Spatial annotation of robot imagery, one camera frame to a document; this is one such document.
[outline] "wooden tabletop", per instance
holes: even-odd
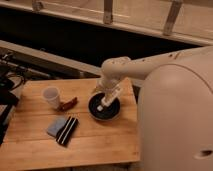
[[[0,170],[30,170],[139,161],[137,109],[131,82],[125,79],[119,97],[121,109],[111,121],[96,121],[88,102],[96,79],[28,81],[0,147]],[[46,86],[57,86],[61,100],[78,104],[58,112],[43,100]],[[58,145],[46,133],[58,116],[75,116],[79,125],[68,146]]]

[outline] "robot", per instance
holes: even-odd
[[[90,100],[96,119],[118,113],[125,77],[144,80],[138,97],[143,171],[213,170],[213,47],[107,59],[101,70],[95,88],[101,95]]]

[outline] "cable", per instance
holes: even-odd
[[[26,82],[26,79],[25,79],[23,76],[18,75],[18,74],[10,74],[10,75],[7,75],[6,77],[7,77],[8,79],[9,79],[9,78],[14,78],[14,77],[20,78],[19,83],[16,84],[12,89],[10,89],[10,91],[11,91],[11,90],[14,90],[14,89],[16,89],[16,88],[18,88],[19,86],[21,86],[22,84],[24,84],[24,83]]]

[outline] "cup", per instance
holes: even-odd
[[[48,86],[43,90],[43,97],[53,109],[58,109],[60,106],[60,95],[57,87]]]

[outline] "orange object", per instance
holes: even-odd
[[[66,110],[68,110],[68,109],[71,109],[71,108],[73,108],[77,103],[78,103],[78,99],[77,99],[77,97],[74,97],[74,98],[73,98],[72,100],[70,100],[69,102],[62,104],[60,110],[66,111]]]

